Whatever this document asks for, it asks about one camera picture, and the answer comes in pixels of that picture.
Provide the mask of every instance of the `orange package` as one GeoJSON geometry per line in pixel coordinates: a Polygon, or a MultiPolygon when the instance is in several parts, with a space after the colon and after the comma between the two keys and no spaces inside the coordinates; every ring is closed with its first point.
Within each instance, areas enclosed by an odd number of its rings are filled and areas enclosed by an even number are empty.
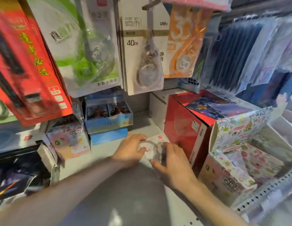
{"type": "Polygon", "coordinates": [[[0,0],[0,98],[23,126],[72,113],[36,27],[18,0],[0,0]]]}
{"type": "Polygon", "coordinates": [[[165,78],[192,76],[212,13],[211,9],[192,11],[191,7],[173,4],[167,47],[170,69],[165,78]]]}

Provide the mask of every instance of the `blue box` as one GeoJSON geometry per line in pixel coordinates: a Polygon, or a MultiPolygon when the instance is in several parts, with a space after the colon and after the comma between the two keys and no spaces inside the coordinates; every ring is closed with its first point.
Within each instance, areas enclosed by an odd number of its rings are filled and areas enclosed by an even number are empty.
{"type": "Polygon", "coordinates": [[[86,95],[85,103],[84,122],[90,135],[133,125],[133,112],[120,87],[86,95]]]}
{"type": "Polygon", "coordinates": [[[96,133],[91,135],[91,143],[98,145],[113,140],[125,138],[128,134],[127,128],[119,128],[108,132],[96,133]]]}

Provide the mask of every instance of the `gold stripe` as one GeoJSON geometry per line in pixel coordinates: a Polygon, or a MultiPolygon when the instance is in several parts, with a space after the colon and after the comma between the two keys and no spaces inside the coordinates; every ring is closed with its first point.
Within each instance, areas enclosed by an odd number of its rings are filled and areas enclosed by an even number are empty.
{"type": "MultiPolygon", "coordinates": [[[[148,30],[123,30],[123,37],[144,37],[148,30]]],[[[169,30],[153,30],[153,36],[169,36],[169,30]]]]}

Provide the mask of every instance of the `person's right hand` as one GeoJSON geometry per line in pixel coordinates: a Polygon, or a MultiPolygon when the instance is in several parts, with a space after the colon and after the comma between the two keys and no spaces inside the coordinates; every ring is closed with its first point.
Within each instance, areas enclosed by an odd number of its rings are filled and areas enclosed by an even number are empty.
{"type": "Polygon", "coordinates": [[[183,149],[168,142],[165,142],[164,145],[167,148],[167,166],[162,166],[156,160],[151,160],[150,163],[156,174],[163,179],[167,186],[184,194],[191,186],[200,182],[195,177],[183,149]]]}

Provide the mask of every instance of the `green and white package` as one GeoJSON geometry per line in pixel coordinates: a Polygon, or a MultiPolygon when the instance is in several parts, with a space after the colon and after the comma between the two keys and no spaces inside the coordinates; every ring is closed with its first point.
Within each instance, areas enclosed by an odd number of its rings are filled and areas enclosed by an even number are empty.
{"type": "Polygon", "coordinates": [[[120,85],[113,0],[27,0],[73,98],[120,85]]]}

